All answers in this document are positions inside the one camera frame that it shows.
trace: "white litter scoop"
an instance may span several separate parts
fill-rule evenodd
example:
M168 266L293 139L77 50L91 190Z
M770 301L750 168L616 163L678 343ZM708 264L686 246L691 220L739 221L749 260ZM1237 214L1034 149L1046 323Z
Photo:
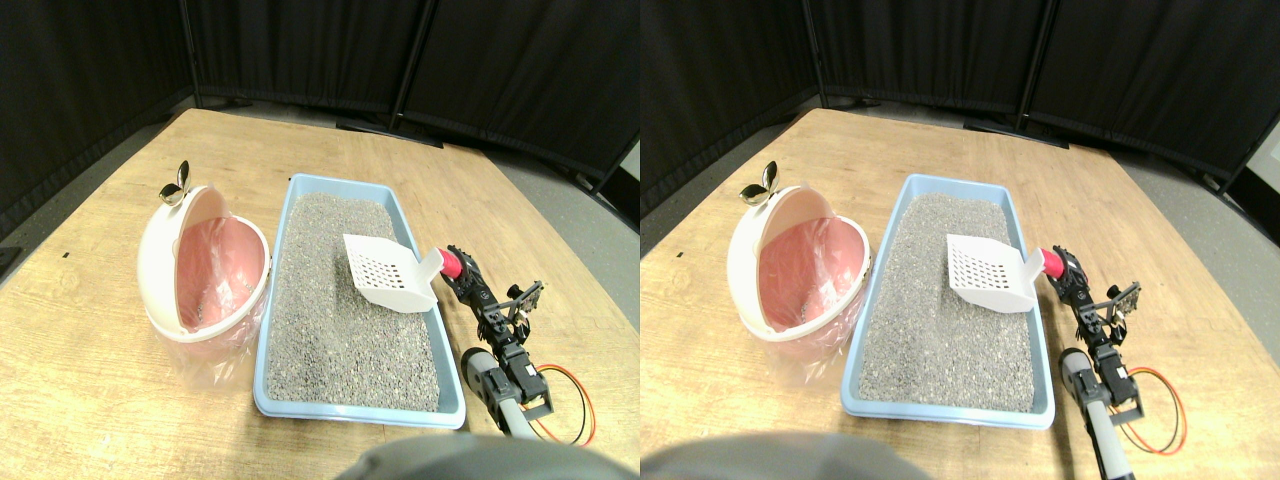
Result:
M436 248L419 262L413 251L387 238L342 236L356 289L370 302L401 314L419 314L435 307L431 279L444 268Z
M982 237L947 236L947 273L951 289L966 302L1001 314L1032 310L1036 276L1044 270L1039 248L1023 262L1018 248Z

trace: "black curtain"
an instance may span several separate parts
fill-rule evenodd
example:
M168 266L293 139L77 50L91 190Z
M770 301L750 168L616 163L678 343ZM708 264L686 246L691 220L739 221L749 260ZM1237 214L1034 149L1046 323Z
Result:
M178 3L0 4L0 238L191 93Z
M1064 1L1030 118L1231 177L1280 111L1280 3Z
M817 92L799 1L644 1L641 207Z
M829 95L1014 113L1043 1L812 0Z
M639 1L440 1L404 118L603 178L640 131Z
M390 113L424 3L189 0L200 92Z

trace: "litter box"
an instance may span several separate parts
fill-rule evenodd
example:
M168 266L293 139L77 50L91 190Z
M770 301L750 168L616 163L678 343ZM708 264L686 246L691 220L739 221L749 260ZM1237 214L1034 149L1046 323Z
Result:
M1021 251L1023 260L1027 260L1027 244L1023 242L1023 229L1018 224L1018 214L1014 211L1014 198L1009 195L1009 189L988 183L913 174L906 178L906 183L902 184L902 192L897 196L897 204L893 205L893 214L890 216L888 228L884 229L884 238L881 241L874 265L884 265L888 260L890 247L893 244L899 220L906 212L906 206L911 200L916 196L934 192L957 198L986 200L1000 205L1000 209L1005 211L1005 220L1009 224L1011 246ZM1048 370L1048 351L1044 347L1044 324L1041 321L1039 305L1027 312L1027 332L1030 334L1032 384L1034 389L1030 412L876 402L860 398L859 384L863 372L863 342L867 338L869 319L872 311L876 308L876 300L879 296L882 273L883 270L881 269L874 269L872 273L867 302L863 305L858 325L854 329L854 339L849 349L847 364L845 365L845 378L840 385L840 403L844 404L845 412L860 417L946 421L1037 430L1047 429L1053 424L1053 384Z
M413 234L408 230L408 220L404 219L399 201L396 200L396 192L392 192L390 188L374 183L296 174L289 180L289 191L284 195L284 209L280 211L280 224L275 230L275 252L271 255L273 271L279 271L276 270L276 262L280 261L280 246L284 244L284 229L289 223L289 209L297 197L312 192L325 192L343 198L371 200L381 204L392 218L392 227L396 229L396 241L413 250L415 257L419 260L422 259L413 242ZM278 278L279 275L271 275L273 292L275 291L275 280ZM466 402L462 399L462 383L458 376L457 364L453 362L453 349L449 348L449 337L444 330L444 320L440 317L439 307L422 314L422 321L426 323L426 332L431 337L431 358L435 361L435 371L440 385L440 401L435 412L333 403L283 402L268 398L266 389L269 387L265 383L269 339L271 337L273 297L268 297L266 300L266 312L262 315L262 333L257 340L257 364L253 369L253 403L257 404L257 410L262 415L454 430L462 426L462 421L466 419Z

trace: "pink bin liner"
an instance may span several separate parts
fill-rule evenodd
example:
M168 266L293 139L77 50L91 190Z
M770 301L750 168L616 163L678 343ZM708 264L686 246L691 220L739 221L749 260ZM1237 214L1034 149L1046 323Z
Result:
M248 302L264 280L266 247L259 233L237 218L215 218L183 230L178 246L174 288L182 326L196 333L216 325ZM252 369L253 347L266 292L248 312L216 337L182 343L159 333L179 376L192 387L215 388L232 383Z
M760 306L771 328L783 332L838 310L813 333L765 342L777 374L809 384L847 348L867 289L858 282L865 275L867 248L851 223L823 218L788 228L760 251ZM855 284L859 292L841 306Z

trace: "gray floor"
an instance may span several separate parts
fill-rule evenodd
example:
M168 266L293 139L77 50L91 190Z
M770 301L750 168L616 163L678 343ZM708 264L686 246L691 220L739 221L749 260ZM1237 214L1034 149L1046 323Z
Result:
M817 106L818 101L813 99L796 111ZM852 113L964 128L963 115L925 106L883 102L878 108ZM785 128L786 124L780 124L756 132L645 216L640 224L641 252L658 244L721 182ZM1275 294L1275 285L1280 285L1280 247L1231 209L1226 204L1230 198L1213 196L1169 163L1146 154L1114 151L1111 155L1178 229L1271 357L1280 362L1280 296Z
M191 99L174 111L192 106ZM334 128L337 116L293 105L255 102L252 106L227 110L229 114ZM111 173L160 133L164 124L143 127L108 152L83 174L40 207L0 247L23 247L19 268L29 255L65 220ZM509 151L485 151L511 183L556 228L570 248L586 264L604 291L613 298L627 320L640 329L640 236L618 220L608 209L582 193L552 169L535 159ZM9 269L12 274L15 268ZM512 279L511 282L526 282Z

